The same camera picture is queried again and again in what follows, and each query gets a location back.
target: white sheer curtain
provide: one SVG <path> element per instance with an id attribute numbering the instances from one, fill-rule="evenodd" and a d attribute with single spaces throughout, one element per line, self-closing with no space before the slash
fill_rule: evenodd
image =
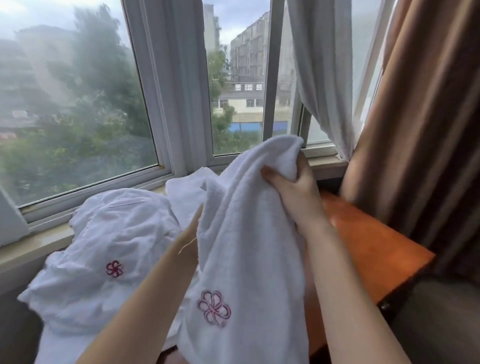
<path id="1" fill-rule="evenodd" d="M 303 104 L 341 157 L 355 147 L 352 126 L 351 0 L 287 0 Z"/>

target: brown curtain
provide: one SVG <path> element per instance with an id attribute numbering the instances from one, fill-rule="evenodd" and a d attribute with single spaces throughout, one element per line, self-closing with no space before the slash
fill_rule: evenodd
<path id="1" fill-rule="evenodd" d="M 480 281 L 480 1 L 399 0 L 343 197 Z"/>

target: forearm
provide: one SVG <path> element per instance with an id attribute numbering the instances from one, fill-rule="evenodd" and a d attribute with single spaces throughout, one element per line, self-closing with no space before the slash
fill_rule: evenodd
<path id="1" fill-rule="evenodd" d="M 179 254 L 193 238 L 184 232 L 169 247 L 77 364 L 156 362 L 197 266 L 189 247 Z"/>
<path id="2" fill-rule="evenodd" d="M 410 363 L 363 288 L 336 229 L 323 219 L 305 236 L 332 363 Z"/>

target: window sill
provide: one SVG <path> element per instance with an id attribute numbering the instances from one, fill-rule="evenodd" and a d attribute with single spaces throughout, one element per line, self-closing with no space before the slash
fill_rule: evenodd
<path id="1" fill-rule="evenodd" d="M 342 177 L 347 162 L 335 156 L 309 159 L 318 181 Z M 153 189 L 165 193 L 165 186 Z M 30 282 L 42 268 L 46 257 L 65 249 L 72 242 L 73 230 L 68 223 L 35 233 L 0 248 L 0 294 Z"/>

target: wooden table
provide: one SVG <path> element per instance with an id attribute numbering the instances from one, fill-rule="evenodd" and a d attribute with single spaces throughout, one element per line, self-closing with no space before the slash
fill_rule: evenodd
<path id="1" fill-rule="evenodd" d="M 330 222 L 347 245 L 360 280 L 378 304 L 426 266 L 432 252 L 329 192 L 321 192 Z M 310 355 L 326 345 L 308 252 L 305 255 L 305 319 Z"/>

